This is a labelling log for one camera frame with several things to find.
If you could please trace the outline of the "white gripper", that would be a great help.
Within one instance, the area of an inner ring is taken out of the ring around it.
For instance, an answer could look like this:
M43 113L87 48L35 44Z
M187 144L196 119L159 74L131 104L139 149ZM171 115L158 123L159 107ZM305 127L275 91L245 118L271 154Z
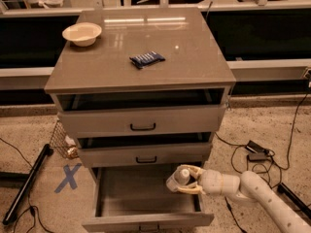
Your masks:
M188 185L181 185L178 191L186 194L210 194L210 195L236 195L239 191L240 178L228 174L222 174L215 170L206 170L202 168L183 164L178 167L179 170L188 170L190 175L199 179L197 182Z

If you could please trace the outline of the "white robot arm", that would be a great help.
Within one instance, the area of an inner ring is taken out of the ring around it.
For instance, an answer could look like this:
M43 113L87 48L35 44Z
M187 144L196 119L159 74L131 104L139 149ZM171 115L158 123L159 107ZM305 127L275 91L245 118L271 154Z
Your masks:
M193 165L180 165L172 179L175 191L223 195L241 204L259 203L282 233L311 233L311 226L252 171L233 176Z

